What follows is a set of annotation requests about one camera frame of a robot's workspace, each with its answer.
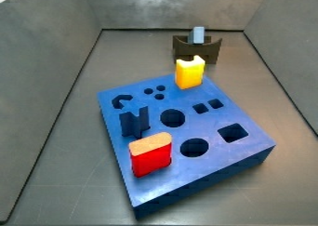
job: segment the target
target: small circular hole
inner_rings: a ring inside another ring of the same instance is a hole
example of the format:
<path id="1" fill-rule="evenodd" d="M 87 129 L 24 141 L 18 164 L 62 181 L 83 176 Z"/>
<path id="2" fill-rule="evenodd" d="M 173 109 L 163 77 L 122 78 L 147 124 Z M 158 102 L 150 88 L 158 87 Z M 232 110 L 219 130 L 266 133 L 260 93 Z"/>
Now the small circular hole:
<path id="1" fill-rule="evenodd" d="M 154 97 L 155 97 L 158 100 L 163 100 L 163 99 L 165 99 L 165 95 L 163 95 L 163 94 L 157 94 Z"/>
<path id="2" fill-rule="evenodd" d="M 203 139 L 187 140 L 181 147 L 181 152 L 186 157 L 198 157 L 209 150 L 209 143 Z"/>
<path id="3" fill-rule="evenodd" d="M 146 90 L 145 90 L 145 93 L 147 94 L 147 95 L 150 95 L 150 94 L 153 94 L 153 89 L 151 88 L 147 88 Z"/>
<path id="4" fill-rule="evenodd" d="M 161 120 L 166 126 L 178 127 L 185 123 L 186 116 L 181 111 L 169 109 L 163 111 L 161 115 Z"/>
<path id="5" fill-rule="evenodd" d="M 166 87 L 165 87 L 165 86 L 158 86 L 157 89 L 158 89 L 159 91 L 165 91 L 165 90 L 166 90 Z"/>

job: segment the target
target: square hole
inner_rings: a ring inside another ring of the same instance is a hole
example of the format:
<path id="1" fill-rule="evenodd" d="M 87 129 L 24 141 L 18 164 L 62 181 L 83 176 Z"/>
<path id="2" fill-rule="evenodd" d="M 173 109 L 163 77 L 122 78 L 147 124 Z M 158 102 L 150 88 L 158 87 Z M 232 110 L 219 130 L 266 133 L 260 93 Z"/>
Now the square hole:
<path id="1" fill-rule="evenodd" d="M 224 104 L 218 99 L 209 101 L 209 104 L 211 105 L 214 109 L 219 109 L 221 107 L 224 107 Z"/>
<path id="2" fill-rule="evenodd" d="M 246 132 L 246 130 L 240 124 L 233 124 L 232 126 L 226 126 L 221 128 L 218 132 L 221 133 L 221 136 L 224 137 L 228 143 L 241 140 L 242 138 L 249 136 L 249 133 Z"/>
<path id="3" fill-rule="evenodd" d="M 209 112 L 206 106 L 202 103 L 194 105 L 193 108 L 198 114 Z"/>

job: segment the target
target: red cube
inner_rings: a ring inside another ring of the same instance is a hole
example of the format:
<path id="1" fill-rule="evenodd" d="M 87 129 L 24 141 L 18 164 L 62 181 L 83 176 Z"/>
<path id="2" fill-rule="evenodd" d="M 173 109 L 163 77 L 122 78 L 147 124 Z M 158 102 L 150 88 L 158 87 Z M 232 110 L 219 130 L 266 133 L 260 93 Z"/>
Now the red cube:
<path id="1" fill-rule="evenodd" d="M 141 178 L 171 163 L 173 137 L 167 132 L 130 143 L 133 173 Z"/>

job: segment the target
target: yellow cube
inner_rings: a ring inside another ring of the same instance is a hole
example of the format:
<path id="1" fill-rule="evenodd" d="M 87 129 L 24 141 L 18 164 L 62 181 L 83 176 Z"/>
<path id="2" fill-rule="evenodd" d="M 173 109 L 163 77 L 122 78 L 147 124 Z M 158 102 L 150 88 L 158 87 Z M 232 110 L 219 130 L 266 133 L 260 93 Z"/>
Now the yellow cube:
<path id="1" fill-rule="evenodd" d="M 193 61 L 177 60 L 175 84 L 181 89 L 199 86 L 203 82 L 205 60 L 197 55 Z"/>

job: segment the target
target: gray wall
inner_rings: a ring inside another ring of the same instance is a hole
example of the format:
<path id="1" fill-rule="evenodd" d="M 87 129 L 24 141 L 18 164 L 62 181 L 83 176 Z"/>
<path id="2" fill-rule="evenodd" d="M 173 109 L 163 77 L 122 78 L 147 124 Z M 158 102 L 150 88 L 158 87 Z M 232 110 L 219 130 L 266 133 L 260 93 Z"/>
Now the gray wall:
<path id="1" fill-rule="evenodd" d="M 0 222 L 8 218 L 99 32 L 86 0 L 0 4 Z"/>
<path id="2" fill-rule="evenodd" d="M 105 29 L 244 30 L 262 0 L 89 0 Z"/>
<path id="3" fill-rule="evenodd" d="M 317 10 L 318 0 L 266 0 L 245 33 L 318 134 Z"/>

